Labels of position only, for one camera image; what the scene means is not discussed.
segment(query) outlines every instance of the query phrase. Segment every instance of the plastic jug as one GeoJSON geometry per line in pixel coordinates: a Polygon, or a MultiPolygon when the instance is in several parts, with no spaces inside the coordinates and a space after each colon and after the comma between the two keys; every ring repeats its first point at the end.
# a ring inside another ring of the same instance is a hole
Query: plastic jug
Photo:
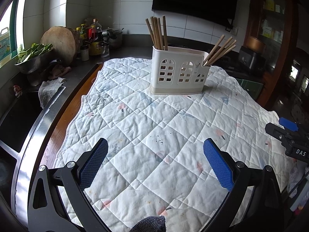
{"type": "Polygon", "coordinates": [[[11,59],[10,30],[8,27],[0,31],[0,67],[11,59]]]}

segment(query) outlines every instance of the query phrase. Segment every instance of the wooden cutting board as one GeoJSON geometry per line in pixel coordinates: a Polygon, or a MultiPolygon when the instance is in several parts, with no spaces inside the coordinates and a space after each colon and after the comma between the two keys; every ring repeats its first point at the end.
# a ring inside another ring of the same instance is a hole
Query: wooden cutting board
{"type": "Polygon", "coordinates": [[[40,43],[52,44],[56,56],[68,66],[76,58],[79,45],[78,34],[79,32],[72,28],[54,26],[44,33],[40,43]]]}

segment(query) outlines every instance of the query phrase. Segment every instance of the white quilted mat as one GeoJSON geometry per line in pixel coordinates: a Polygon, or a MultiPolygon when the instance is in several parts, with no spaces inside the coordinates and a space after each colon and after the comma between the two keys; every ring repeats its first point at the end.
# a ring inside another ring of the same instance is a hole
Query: white quilted mat
{"type": "MultiPolygon", "coordinates": [[[[207,138],[249,167],[271,165],[283,190],[292,160],[264,130],[268,122],[278,124],[275,112],[261,108],[216,66],[203,93],[185,96],[152,94],[150,71],[147,59],[105,62],[82,97],[54,163],[62,167],[99,138],[108,141],[109,153],[85,194],[113,232],[158,215],[165,216],[168,231],[202,229],[227,194],[203,154],[207,138]]],[[[80,224],[61,193],[70,218],[80,224]]],[[[241,219],[249,194],[234,222],[241,219]]]]}

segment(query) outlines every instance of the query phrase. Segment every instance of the blue gripper pad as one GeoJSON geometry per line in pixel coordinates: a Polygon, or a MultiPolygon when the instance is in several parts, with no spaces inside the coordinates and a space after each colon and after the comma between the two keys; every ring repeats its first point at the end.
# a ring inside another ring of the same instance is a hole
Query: blue gripper pad
{"type": "Polygon", "coordinates": [[[79,172],[79,187],[81,191],[91,186],[100,166],[103,163],[109,151],[109,144],[104,138],[100,138],[95,147],[92,149],[92,154],[79,172]]]}
{"type": "Polygon", "coordinates": [[[230,192],[233,188],[233,173],[220,154],[220,149],[208,138],[203,145],[204,154],[222,187],[230,192]]]}
{"type": "Polygon", "coordinates": [[[290,120],[287,120],[286,118],[279,118],[279,124],[293,132],[298,131],[297,124],[290,120]]]}

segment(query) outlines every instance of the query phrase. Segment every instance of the green vegetable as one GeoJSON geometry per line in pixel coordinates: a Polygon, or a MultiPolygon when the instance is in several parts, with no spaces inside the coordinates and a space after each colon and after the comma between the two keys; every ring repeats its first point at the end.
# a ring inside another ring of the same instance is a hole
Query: green vegetable
{"type": "Polygon", "coordinates": [[[51,43],[45,46],[42,43],[34,43],[32,44],[31,48],[23,50],[17,55],[17,63],[20,64],[31,58],[42,55],[43,53],[50,51],[52,48],[53,45],[51,43]]]}

